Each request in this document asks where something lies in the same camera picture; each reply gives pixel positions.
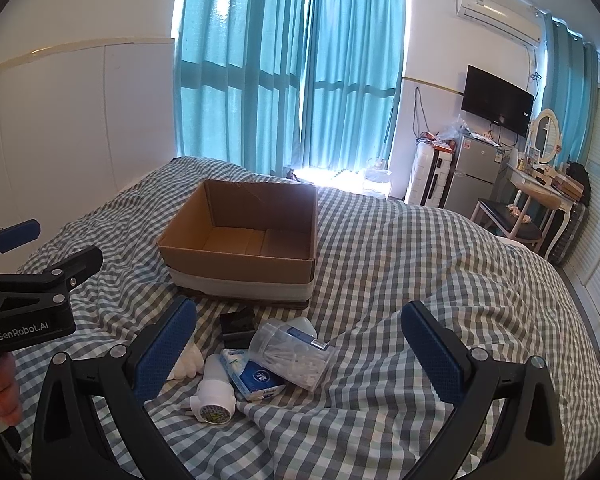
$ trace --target air conditioner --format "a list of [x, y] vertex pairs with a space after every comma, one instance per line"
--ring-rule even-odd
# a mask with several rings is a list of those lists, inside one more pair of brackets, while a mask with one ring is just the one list
[[537, 47], [542, 30], [537, 23], [530, 22], [507, 7], [491, 0], [458, 0], [456, 14], [489, 28], [496, 28], [510, 38]]

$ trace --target blue gripper pad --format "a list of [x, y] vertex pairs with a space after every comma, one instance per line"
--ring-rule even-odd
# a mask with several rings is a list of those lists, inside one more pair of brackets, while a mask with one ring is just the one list
[[142, 329], [129, 345], [126, 377], [136, 399], [155, 399], [197, 322], [196, 303], [177, 296], [160, 319]]
[[[425, 309], [420, 302], [408, 303], [402, 308], [400, 315], [402, 333], [416, 354], [440, 400], [457, 406], [464, 399], [466, 379], [464, 370], [452, 354], [452, 351], [457, 351], [459, 347], [448, 348], [446, 343], [449, 343], [449, 338], [446, 337], [447, 341], [444, 341], [440, 334], [441, 330], [446, 329], [428, 311], [423, 314], [416, 303], [421, 306], [421, 310]], [[466, 347], [459, 339], [458, 342], [466, 353]]]
[[27, 220], [0, 231], [0, 253], [9, 251], [36, 240], [40, 236], [40, 224], [36, 220]]

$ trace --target open cardboard box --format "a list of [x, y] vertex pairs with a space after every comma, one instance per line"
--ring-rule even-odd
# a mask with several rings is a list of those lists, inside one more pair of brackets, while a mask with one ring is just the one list
[[158, 239], [176, 285], [206, 296], [307, 302], [314, 291], [314, 186], [205, 180]]

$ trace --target chair seat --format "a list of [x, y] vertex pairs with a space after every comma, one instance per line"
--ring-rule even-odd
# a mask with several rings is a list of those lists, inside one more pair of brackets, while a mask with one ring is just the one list
[[[518, 219], [510, 213], [508, 204], [483, 199], [478, 200], [478, 202], [482, 206], [482, 209], [496, 222], [501, 224], [507, 231], [512, 231]], [[542, 231], [533, 222], [520, 224], [515, 238], [529, 241], [539, 240], [542, 238]]]

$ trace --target oval mirror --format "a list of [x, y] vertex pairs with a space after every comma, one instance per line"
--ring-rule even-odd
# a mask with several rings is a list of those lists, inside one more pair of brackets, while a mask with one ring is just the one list
[[562, 135], [560, 124], [552, 110], [543, 110], [531, 124], [530, 144], [540, 151], [540, 163], [548, 164], [560, 153]]

